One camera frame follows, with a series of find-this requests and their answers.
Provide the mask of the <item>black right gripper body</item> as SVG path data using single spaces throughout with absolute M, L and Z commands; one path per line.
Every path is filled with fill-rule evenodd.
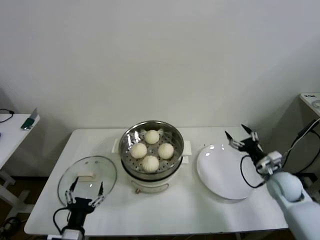
M 264 152 L 261 150 L 259 142 L 251 137 L 240 141 L 243 145 L 240 147 L 241 152 L 246 152 L 252 160 L 261 160 L 264 158 Z

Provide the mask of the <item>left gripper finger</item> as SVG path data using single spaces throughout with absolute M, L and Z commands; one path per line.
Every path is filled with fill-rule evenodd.
M 105 198 L 104 197 L 104 185 L 103 185 L 103 182 L 101 182 L 97 197 L 94 200 L 92 200 L 89 203 L 89 205 L 92 207 L 97 207 L 98 205 L 100 205 L 103 202 L 104 198 Z
M 66 205 L 67 205 L 67 206 L 76 203 L 76 200 L 75 200 L 75 198 L 73 197 L 73 192 L 74 192 L 74 190 L 75 190 L 75 188 L 76 188 L 76 185 L 77 185 L 77 182 L 74 181 L 74 182 L 71 184 L 70 188 L 65 191 L 65 194 L 64 194 L 64 195 L 65 195 Z

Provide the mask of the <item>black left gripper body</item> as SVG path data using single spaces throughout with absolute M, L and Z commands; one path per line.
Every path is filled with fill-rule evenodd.
M 68 204 L 67 209 L 70 211 L 68 220 L 69 227 L 83 227 L 88 214 L 94 212 L 95 207 L 89 205 L 91 199 L 76 197 L 75 202 Z

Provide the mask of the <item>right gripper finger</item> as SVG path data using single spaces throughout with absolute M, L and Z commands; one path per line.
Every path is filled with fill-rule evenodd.
M 245 150 L 245 144 L 242 142 L 242 141 L 237 141 L 237 140 L 234 140 L 232 138 L 232 136 L 227 132 L 227 131 L 224 131 L 225 135 L 226 135 L 226 138 L 228 140 L 228 144 L 235 150 L 238 150 L 239 152 L 244 152 Z
M 241 124 L 241 126 L 245 130 L 245 132 L 249 134 L 249 137 L 244 140 L 241 140 L 240 142 L 243 145 L 258 145 L 259 144 L 258 133 L 244 124 Z

